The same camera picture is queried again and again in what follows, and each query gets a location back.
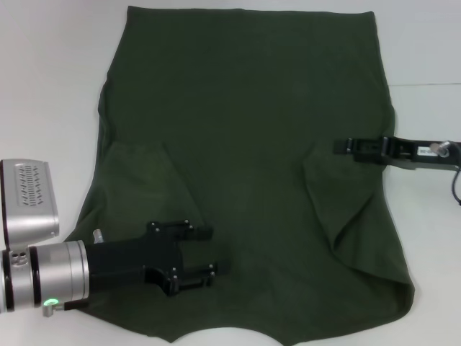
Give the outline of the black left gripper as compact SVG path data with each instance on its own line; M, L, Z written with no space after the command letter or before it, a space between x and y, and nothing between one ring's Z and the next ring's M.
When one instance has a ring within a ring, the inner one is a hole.
M227 263L206 263L182 270L178 242L211 238L212 227L195 227L188 220L151 221L138 238L89 244L86 246L89 293L154 284L167 296L175 296L180 288L210 287L217 276L227 273Z

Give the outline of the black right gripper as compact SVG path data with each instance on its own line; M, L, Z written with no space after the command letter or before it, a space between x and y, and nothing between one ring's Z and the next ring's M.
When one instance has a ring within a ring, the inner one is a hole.
M460 167L460 142L454 141L348 138L334 141L334 153L355 154L357 162L385 162L402 169L456 170Z

